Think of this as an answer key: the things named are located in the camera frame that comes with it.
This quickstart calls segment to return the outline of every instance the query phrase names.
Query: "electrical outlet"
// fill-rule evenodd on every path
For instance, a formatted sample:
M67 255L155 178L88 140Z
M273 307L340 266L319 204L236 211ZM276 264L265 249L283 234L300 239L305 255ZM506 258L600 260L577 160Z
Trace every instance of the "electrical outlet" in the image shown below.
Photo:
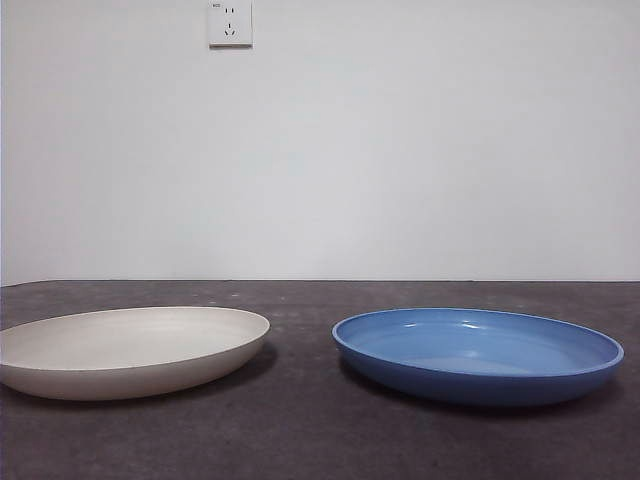
M252 0L209 0L209 48L253 45Z

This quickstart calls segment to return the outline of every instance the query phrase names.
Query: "table surface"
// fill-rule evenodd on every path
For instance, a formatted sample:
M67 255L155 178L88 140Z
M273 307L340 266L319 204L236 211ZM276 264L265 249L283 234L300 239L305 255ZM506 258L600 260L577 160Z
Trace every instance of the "table surface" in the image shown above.
M154 305L241 308L272 324L246 366L182 392L92 403L2 387L4 480L640 479L640 283L54 281L2 297L2 328ZM413 398L340 361L334 323L417 306L566 320L626 356L591 395L515 410Z

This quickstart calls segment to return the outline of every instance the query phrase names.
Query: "white plate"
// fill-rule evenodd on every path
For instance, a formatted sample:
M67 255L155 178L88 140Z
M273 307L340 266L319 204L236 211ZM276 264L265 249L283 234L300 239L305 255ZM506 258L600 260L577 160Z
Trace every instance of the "white plate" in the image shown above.
M47 398L115 400L193 387L252 358L266 318L152 307L49 318L0 333L2 383Z

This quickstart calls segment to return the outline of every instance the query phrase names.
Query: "plate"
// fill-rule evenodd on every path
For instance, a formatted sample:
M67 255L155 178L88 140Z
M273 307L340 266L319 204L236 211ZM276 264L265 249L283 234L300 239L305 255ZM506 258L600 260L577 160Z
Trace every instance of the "plate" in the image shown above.
M266 318L214 307L81 313L0 332L2 383L64 400L117 400L193 387L241 367Z
M518 313L414 308L336 324L344 359L388 387L467 405L531 406L580 397L624 355L585 327Z

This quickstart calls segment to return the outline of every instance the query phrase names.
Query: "blue plate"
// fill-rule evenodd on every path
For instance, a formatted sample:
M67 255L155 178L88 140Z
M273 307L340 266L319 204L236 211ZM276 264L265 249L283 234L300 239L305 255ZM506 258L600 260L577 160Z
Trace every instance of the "blue plate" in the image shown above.
M413 308L333 327L344 359L388 387L467 405L544 405L602 385L624 351L585 327L518 313Z

